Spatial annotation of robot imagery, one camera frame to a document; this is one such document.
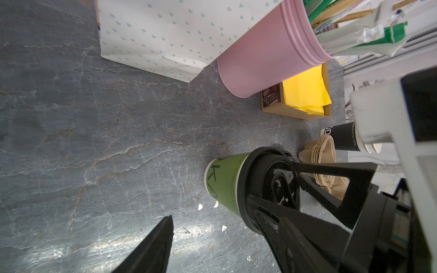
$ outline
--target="gray marble countertop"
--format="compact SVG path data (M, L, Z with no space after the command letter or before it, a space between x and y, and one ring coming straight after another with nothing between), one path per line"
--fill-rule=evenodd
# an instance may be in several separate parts
M336 62L332 116L304 121L233 96L215 63L183 83L101 58L93 1L9 1L0 13L2 272L110 272L165 215L168 272L279 272L203 173L261 146L296 155L343 123ZM306 193L302 211L338 223Z

